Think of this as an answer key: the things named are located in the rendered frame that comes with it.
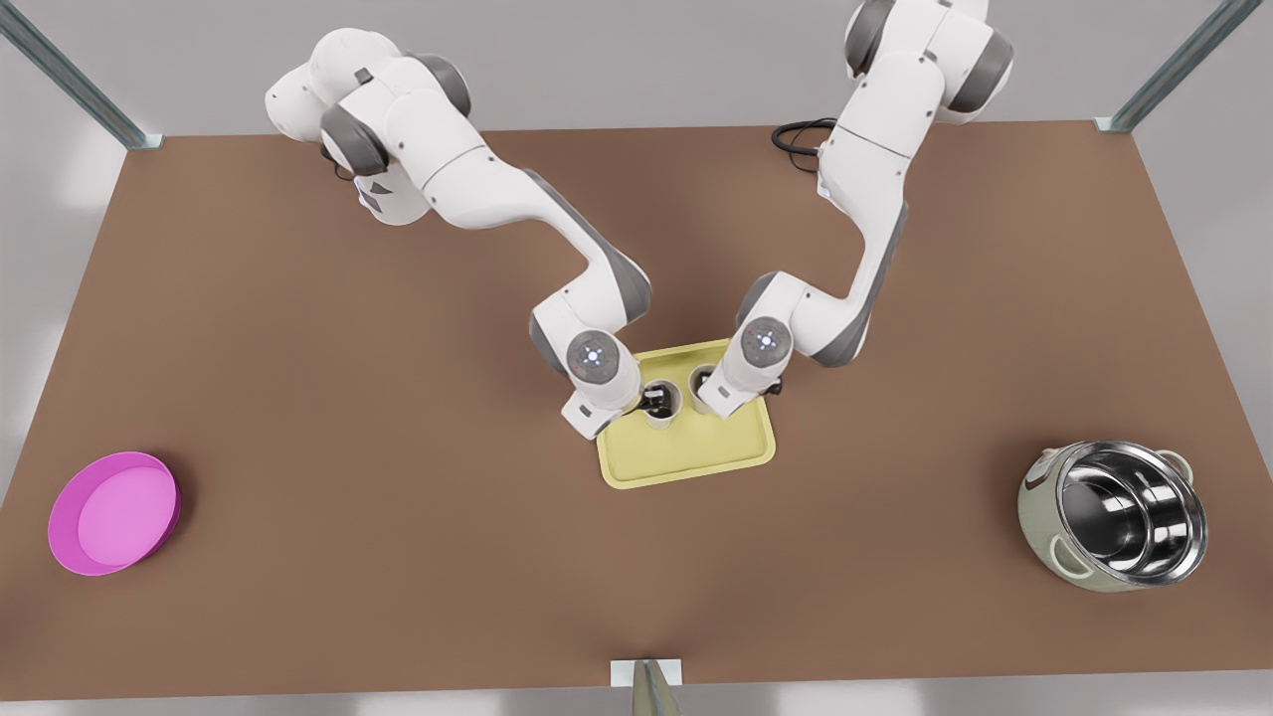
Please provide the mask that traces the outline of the yellow tray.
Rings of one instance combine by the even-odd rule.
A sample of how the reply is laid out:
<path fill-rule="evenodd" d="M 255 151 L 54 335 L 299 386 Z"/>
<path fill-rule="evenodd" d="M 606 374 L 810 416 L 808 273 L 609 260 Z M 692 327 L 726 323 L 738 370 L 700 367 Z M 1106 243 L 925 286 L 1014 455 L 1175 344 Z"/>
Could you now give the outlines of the yellow tray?
<path fill-rule="evenodd" d="M 715 364 L 728 341 L 719 339 L 636 354 L 642 380 L 672 382 L 684 397 L 681 412 L 668 426 L 654 428 L 645 413 L 617 418 L 597 436 L 603 480 L 614 489 L 656 485 L 687 476 L 764 465 L 777 454 L 768 403 L 757 397 L 721 419 L 700 413 L 687 396 L 687 377 L 704 364 Z"/>

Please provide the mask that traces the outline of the grey-green steel pot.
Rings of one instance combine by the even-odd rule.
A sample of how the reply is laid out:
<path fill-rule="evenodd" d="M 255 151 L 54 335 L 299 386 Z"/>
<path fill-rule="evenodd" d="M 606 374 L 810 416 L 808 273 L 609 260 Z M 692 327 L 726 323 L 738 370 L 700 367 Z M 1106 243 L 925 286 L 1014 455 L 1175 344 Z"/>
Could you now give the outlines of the grey-green steel pot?
<path fill-rule="evenodd" d="M 1088 591 L 1165 589 L 1208 548 L 1194 470 L 1167 448 L 1114 440 L 1045 448 L 1015 506 L 1037 561 Z"/>

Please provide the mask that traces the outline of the pink round bowl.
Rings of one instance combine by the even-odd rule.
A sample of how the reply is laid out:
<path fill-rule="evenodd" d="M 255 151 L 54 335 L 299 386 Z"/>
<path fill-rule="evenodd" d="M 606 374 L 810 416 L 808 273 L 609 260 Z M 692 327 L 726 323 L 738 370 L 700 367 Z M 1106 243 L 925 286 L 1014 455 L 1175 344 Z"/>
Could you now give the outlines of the pink round bowl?
<path fill-rule="evenodd" d="M 73 575 L 115 575 L 159 549 L 181 511 L 179 485 L 159 457 L 106 454 L 81 468 L 55 499 L 48 548 Z"/>

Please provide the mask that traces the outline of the silver frame post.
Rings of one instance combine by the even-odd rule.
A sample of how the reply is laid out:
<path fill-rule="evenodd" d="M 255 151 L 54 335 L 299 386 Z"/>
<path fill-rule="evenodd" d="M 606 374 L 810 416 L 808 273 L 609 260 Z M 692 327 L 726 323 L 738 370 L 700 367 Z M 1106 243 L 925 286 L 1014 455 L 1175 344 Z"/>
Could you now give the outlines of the silver frame post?
<path fill-rule="evenodd" d="M 1208 56 L 1214 54 L 1265 0 L 1221 0 L 1197 29 L 1111 116 L 1095 117 L 1101 134 L 1130 134 L 1164 103 Z"/>
<path fill-rule="evenodd" d="M 610 675 L 611 687 L 631 689 L 631 716 L 682 716 L 672 691 L 672 687 L 684 684 L 680 657 L 614 660 Z"/>
<path fill-rule="evenodd" d="M 90 82 L 76 64 L 70 61 L 53 42 L 39 31 L 13 3 L 0 0 L 0 36 L 23 54 L 34 68 L 59 87 L 76 104 L 104 127 L 129 152 L 158 150 L 163 147 L 162 134 L 146 134 L 123 110 L 109 99 L 95 82 Z"/>

